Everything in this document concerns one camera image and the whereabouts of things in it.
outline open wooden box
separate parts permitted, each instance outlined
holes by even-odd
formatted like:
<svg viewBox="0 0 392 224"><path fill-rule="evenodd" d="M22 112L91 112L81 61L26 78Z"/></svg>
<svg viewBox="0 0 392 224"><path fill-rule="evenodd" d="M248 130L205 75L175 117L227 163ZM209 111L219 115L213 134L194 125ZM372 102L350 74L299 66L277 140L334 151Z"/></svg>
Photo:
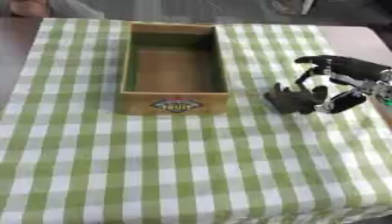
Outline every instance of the open wooden box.
<svg viewBox="0 0 392 224"><path fill-rule="evenodd" d="M226 111L228 89L214 26L130 26L120 93L124 114Z"/></svg>

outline robot wrist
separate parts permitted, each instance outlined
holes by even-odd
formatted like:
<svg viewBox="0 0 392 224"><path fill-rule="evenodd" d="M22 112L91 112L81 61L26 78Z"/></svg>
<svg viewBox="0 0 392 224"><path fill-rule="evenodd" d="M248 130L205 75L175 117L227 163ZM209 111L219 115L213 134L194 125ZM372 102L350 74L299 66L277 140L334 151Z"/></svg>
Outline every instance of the robot wrist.
<svg viewBox="0 0 392 224"><path fill-rule="evenodd" d="M390 67L382 70L380 72L380 75L381 75L381 81L384 81L384 82L392 81L392 69Z"/></svg>

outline metal robot arm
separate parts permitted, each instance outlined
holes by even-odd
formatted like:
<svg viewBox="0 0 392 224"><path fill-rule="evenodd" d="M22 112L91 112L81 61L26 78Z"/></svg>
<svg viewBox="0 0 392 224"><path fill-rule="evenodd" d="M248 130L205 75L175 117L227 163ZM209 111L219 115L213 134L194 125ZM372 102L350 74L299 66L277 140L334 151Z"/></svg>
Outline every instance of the metal robot arm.
<svg viewBox="0 0 392 224"><path fill-rule="evenodd" d="M315 106L318 112L337 114L362 104L367 99L366 95L374 96L385 105L392 105L392 87L389 84L392 81L392 70L387 66L329 55L303 57L296 62L316 65L297 79L297 84L302 84L313 75L329 75L331 82L353 87L352 90Z"/></svg>

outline robot finger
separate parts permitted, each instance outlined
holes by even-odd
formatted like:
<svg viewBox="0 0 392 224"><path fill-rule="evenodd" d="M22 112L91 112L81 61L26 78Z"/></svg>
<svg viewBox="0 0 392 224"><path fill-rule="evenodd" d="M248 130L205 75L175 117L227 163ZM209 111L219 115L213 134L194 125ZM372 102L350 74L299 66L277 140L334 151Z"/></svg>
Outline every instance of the robot finger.
<svg viewBox="0 0 392 224"><path fill-rule="evenodd" d="M308 78L311 78L313 75L323 75L325 70L326 68L324 66L315 66L309 68L296 80L296 84L302 84L304 81L306 81Z"/></svg>

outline green checkered tablecloth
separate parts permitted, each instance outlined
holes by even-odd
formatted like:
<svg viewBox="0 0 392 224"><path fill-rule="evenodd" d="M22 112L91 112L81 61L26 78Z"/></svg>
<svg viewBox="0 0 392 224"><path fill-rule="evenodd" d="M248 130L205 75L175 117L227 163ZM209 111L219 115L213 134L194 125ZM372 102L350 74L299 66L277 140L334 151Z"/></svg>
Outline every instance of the green checkered tablecloth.
<svg viewBox="0 0 392 224"><path fill-rule="evenodd" d="M1 223L341 223L392 214L370 103L286 115L263 93L333 53L315 26L219 25L226 115L114 113L126 22L46 19L0 121ZM328 84L323 77L309 85ZM337 89L332 86L332 94Z"/></svg>

